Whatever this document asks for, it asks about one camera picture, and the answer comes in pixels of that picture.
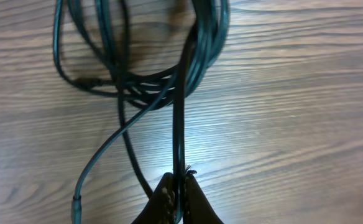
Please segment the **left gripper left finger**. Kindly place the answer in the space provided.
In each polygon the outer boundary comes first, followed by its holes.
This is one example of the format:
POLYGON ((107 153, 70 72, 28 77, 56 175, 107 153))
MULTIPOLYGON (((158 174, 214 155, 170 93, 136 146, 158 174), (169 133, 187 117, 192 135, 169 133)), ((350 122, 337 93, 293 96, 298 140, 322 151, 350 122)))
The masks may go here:
POLYGON ((173 174, 164 173, 144 209, 132 224, 174 224, 173 174))

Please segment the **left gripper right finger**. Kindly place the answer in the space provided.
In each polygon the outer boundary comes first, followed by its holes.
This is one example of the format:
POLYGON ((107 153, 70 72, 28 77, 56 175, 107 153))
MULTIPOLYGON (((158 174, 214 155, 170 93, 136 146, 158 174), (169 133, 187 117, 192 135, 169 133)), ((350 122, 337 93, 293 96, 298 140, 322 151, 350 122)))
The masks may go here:
POLYGON ((188 170, 185 179, 185 202, 183 206, 184 224, 224 224, 213 210, 194 175, 188 170))

